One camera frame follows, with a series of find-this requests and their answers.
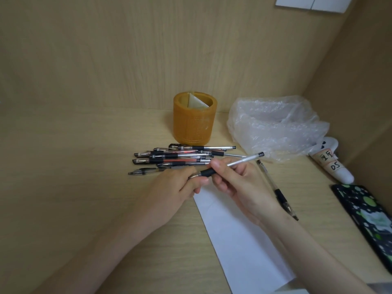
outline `left hand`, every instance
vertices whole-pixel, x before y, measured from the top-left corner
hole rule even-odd
[[[140,197],[133,213],[142,217],[149,233],[166,224],[179,210],[185,200],[199,193],[209,183],[208,178],[199,176],[188,180],[197,170],[194,166],[182,169],[166,169],[152,183],[148,192]]]

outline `wooden desk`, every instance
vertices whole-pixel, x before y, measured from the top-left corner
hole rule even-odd
[[[0,288],[27,293],[66,263],[156,176],[134,152],[175,142],[169,110],[0,107]],[[227,114],[210,145],[232,144]],[[267,164],[301,224],[365,282],[390,282],[310,159]],[[230,293],[193,200],[133,249],[99,293]]]

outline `bamboo pen holder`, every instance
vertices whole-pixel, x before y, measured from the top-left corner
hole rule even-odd
[[[173,134],[179,143],[205,145],[211,138],[217,101],[205,93],[193,95],[208,107],[189,108],[189,92],[177,94],[173,99]]]

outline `phone case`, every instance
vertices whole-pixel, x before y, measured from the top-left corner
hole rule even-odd
[[[392,273],[391,217],[364,186],[332,185],[331,189],[381,262]]]

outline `plastic bag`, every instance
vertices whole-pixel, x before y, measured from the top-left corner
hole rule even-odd
[[[301,96],[239,98],[230,109],[227,126],[248,154],[264,152],[277,161],[307,155],[329,129]]]

